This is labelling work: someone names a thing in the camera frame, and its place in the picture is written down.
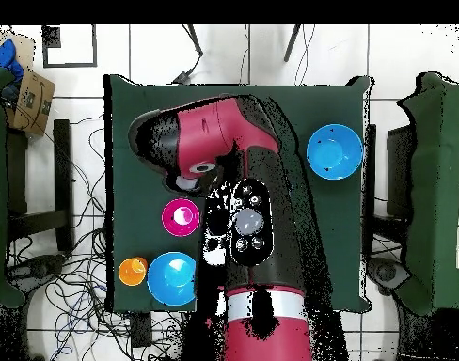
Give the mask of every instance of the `orange cup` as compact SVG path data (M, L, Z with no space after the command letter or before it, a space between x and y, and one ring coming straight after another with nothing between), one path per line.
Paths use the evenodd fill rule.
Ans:
M119 279L125 285L135 287L143 282L148 272L148 263L143 258L130 258L119 266Z

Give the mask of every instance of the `pink cup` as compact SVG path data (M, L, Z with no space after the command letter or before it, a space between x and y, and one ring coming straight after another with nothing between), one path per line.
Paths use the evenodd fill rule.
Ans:
M185 237L198 228L199 210L189 199L177 198L165 206L161 219L169 234Z

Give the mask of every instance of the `tile floor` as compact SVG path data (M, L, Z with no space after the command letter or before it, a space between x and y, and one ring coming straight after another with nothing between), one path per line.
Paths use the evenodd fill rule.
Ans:
M302 81L305 60L298 76L295 72L304 53L303 31L296 40L288 63L283 62L286 45L293 30L292 24L251 25L251 75L247 73L247 57L241 68L247 42L244 24L196 24L204 56L192 75L197 84L248 83L252 85L293 85ZM46 133L52 134L55 118L68 118L77 122L96 118L103 113L103 82L105 73L120 74L142 85L164 85L181 71L187 71L197 60L191 40L180 25L97 25L97 67L93 68L43 68L41 27L14 25L15 33L25 34L36 43L34 71L55 82L55 95ZM313 24L305 24L307 41ZM62 46L48 50L50 63L91 62L91 29L88 25L62 25ZM386 138L388 130L408 123L405 112L396 101L413 93L416 77L423 71L440 71L459 81L459 24L316 24L309 45L309 66L303 79L307 85L345 85L357 75L370 75L375 79L371 93L370 123L377 126L377 179L375 195L386 198L387 165ZM102 118L71 126L73 161L87 174L92 188L103 173L103 161L87 144L89 135L95 150L103 153ZM54 208L53 197L54 158L52 143L47 137L30 137L27 155L27 202L30 212ZM88 201L87 188L75 178L73 185L75 235L81 237L94 227L100 227L101 213L81 216ZM104 179L100 180L94 196L105 205ZM375 202L376 212L385 214L385 203ZM55 234L41 233L33 236L34 244L25 251L28 257L55 253ZM19 240L19 251L27 240ZM77 248L74 259L83 259L90 252L88 242ZM104 266L85 264L102 280ZM61 307L68 306L57 296L55 284L39 289L29 312L29 341L34 353L51 358L64 340L68 323L61 320ZM374 284L367 280L366 295L372 301L372 311L364 315L342 313L342 323L347 338L351 361L393 361L398 342L398 319L393 300L380 295ZM71 306L77 306L77 296ZM124 325L114 321L117 328ZM125 346L127 339L116 341L111 336L85 332L81 322L75 326L77 334L69 339L67 348L55 361L129 361L118 345ZM162 351L152 347L144 352ZM143 355L135 350L135 357Z

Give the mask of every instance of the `black border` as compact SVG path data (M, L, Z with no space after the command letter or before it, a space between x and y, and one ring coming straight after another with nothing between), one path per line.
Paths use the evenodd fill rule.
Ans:
M97 68L98 66L98 41L96 37L96 25L92 25L92 62L68 63L68 64L50 64L47 60L47 49L51 48L44 37L42 37L42 60L44 68Z
M105 157L105 192L106 212L104 224L105 234L105 255L106 255L106 289L107 294L104 300L104 307L107 311L113 312L114 308L114 189L113 189L113 90L111 87L111 75L103 75L104 87L104 157Z

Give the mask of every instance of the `chair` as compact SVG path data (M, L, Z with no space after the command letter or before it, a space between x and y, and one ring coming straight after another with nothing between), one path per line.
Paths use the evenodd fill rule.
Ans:
M0 92L13 78L9 71L0 68ZM32 361L27 345L30 300L38 287L60 274L66 259L63 255L39 256L8 268L10 243L55 228L57 248L67 253L73 248L71 168L67 159L62 159L71 158L69 121L55 120L54 211L21 214L26 212L24 189L18 186L25 176L24 139L23 134L8 131L0 105L0 361Z

